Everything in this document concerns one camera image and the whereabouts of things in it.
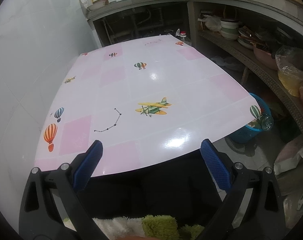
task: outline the tabletop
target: tabletop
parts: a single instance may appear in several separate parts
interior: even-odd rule
[[[255,99],[219,66],[171,35],[81,54],[46,117],[35,166],[71,163],[95,141],[94,176],[164,162],[253,120]]]

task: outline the blue trash can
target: blue trash can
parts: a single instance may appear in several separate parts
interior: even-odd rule
[[[271,111],[269,110],[268,105],[258,96],[250,93],[250,95],[256,99],[262,113],[266,113],[269,115],[271,114]],[[237,131],[234,131],[229,135],[230,139],[237,143],[246,143],[251,138],[254,138],[256,135],[258,135],[260,132],[263,132],[263,129],[256,129],[252,128],[249,125],[245,125],[242,128],[238,129]]]

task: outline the constellation print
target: constellation print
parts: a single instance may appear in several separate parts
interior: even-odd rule
[[[113,128],[113,127],[115,127],[117,125],[117,122],[118,122],[118,120],[119,120],[119,118],[121,116],[121,113],[116,108],[114,108],[114,109],[119,113],[119,116],[118,116],[116,122],[111,127],[106,128],[105,130],[102,130],[102,131],[94,130],[94,132],[105,132],[105,131],[108,131],[110,128]]]

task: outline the airplane wing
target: airplane wing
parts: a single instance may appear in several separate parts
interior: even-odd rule
[[[164,106],[164,105],[161,105],[161,104],[158,104],[158,103],[138,103],[139,105],[142,105],[142,106],[156,106],[156,107],[163,107],[163,108],[168,108],[167,106]]]
[[[163,110],[160,110],[160,111],[158,111],[157,113],[155,113],[155,114],[167,114],[165,111],[163,111]]]

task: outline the stacked bowl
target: stacked bowl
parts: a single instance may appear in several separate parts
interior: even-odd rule
[[[221,19],[221,35],[228,40],[235,41],[238,39],[238,20],[234,19]]]

